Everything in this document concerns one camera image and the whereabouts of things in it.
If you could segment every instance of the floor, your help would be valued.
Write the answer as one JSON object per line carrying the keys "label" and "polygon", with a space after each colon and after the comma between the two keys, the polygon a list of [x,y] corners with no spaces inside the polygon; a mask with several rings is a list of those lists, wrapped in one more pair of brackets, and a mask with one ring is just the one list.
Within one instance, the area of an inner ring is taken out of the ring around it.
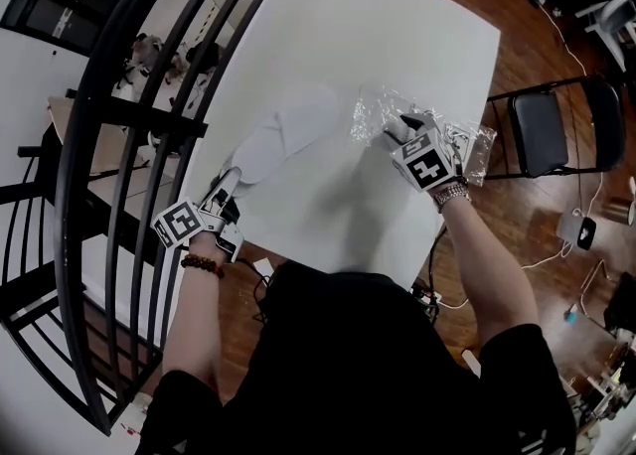
{"label": "floor", "polygon": [[[579,76],[581,68],[564,50],[557,30],[539,9],[528,0],[453,0],[475,12],[501,30],[499,58],[493,77],[491,94],[509,91],[542,82]],[[576,27],[565,21],[566,35],[572,51],[590,72],[604,71],[606,64],[600,49]],[[580,164],[592,166],[594,160],[593,128],[582,93],[577,89],[560,92],[559,103],[569,114],[569,102],[579,142]],[[625,97],[628,147],[636,144],[636,116]],[[505,106],[499,107],[502,115]],[[504,134],[509,152],[514,152],[510,127],[504,115]],[[484,123],[494,127],[492,109],[484,113]],[[566,126],[569,137],[570,165],[575,165],[573,127]],[[501,148],[491,157],[491,168],[502,167]],[[574,379],[577,388],[588,375],[597,375],[615,348],[615,341],[587,319],[578,316],[572,324],[563,320],[564,312],[575,301],[579,286],[598,258],[604,258],[610,272],[636,273],[636,230],[602,219],[598,213],[612,196],[629,196],[628,178],[636,174],[636,154],[628,155],[620,169],[605,175],[602,191],[592,209],[598,223],[592,251],[573,251],[565,259],[555,259],[529,270],[540,307],[541,324],[553,351],[556,364],[566,379]],[[554,236],[559,215],[582,204],[587,210],[598,186],[598,175],[587,175],[579,184],[574,176],[541,178],[538,180],[505,180],[488,182],[473,189],[474,204],[495,235],[516,255],[522,264],[537,262],[555,254],[560,243]],[[267,256],[274,265],[279,256],[247,244],[243,256],[251,261]],[[448,303],[460,303],[464,296],[454,265],[453,250],[445,237],[435,255],[435,287]],[[421,277],[427,280],[427,267]],[[255,279],[243,266],[229,268],[221,294],[221,327],[223,335],[223,366],[220,378],[222,400],[231,398],[245,375],[249,356],[258,340],[260,325],[252,320],[257,313],[252,294]],[[597,280],[590,289],[590,311],[602,315],[603,304],[611,295],[612,284]],[[470,306],[461,310],[442,309],[436,329],[453,356],[465,348],[477,350],[476,324]]]}

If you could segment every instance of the person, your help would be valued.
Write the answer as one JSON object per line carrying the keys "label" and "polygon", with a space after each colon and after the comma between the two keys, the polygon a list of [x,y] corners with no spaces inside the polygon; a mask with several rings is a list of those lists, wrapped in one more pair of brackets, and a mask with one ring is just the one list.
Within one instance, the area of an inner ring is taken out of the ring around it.
{"label": "person", "polygon": [[[187,266],[137,453],[574,453],[573,416],[528,277],[462,185],[433,194],[477,319],[479,379],[455,363],[425,307],[389,278],[291,263],[260,302],[266,323],[223,406],[219,279]],[[189,250],[224,260],[209,232]]]}

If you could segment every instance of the table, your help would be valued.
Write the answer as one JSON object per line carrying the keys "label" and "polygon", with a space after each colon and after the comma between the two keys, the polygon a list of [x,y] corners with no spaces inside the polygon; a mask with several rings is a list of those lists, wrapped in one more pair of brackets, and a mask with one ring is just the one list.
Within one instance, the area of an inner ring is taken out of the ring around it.
{"label": "table", "polygon": [[295,82],[340,98],[340,126],[238,200],[245,239],[326,272],[382,273],[409,287],[441,227],[388,153],[350,137],[361,84],[387,85],[458,121],[480,121],[499,31],[450,0],[265,0],[197,144],[182,195],[200,200],[226,158]]}

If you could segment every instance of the beaded bracelet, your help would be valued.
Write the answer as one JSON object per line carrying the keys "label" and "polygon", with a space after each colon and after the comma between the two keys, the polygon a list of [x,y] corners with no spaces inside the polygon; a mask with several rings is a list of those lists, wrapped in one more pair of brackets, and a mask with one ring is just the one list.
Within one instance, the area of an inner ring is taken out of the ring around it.
{"label": "beaded bracelet", "polygon": [[188,266],[192,266],[195,268],[205,269],[206,271],[210,271],[214,273],[219,278],[224,277],[224,273],[221,270],[220,266],[207,257],[202,257],[201,255],[195,255],[194,253],[189,253],[181,260],[181,265],[186,268]]}

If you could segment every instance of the black sleeve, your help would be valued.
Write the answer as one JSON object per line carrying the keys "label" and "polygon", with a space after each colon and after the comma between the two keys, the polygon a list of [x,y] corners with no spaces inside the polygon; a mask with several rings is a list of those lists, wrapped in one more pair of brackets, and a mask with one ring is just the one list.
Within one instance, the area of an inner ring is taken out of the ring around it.
{"label": "black sleeve", "polygon": [[206,384],[185,372],[169,372],[148,406],[136,455],[176,453],[184,441],[185,453],[200,453],[201,443],[210,444],[210,428],[218,424],[222,408]]}
{"label": "black sleeve", "polygon": [[493,420],[507,426],[517,453],[574,453],[574,418],[539,326],[516,326],[493,337],[480,361],[484,400]]}

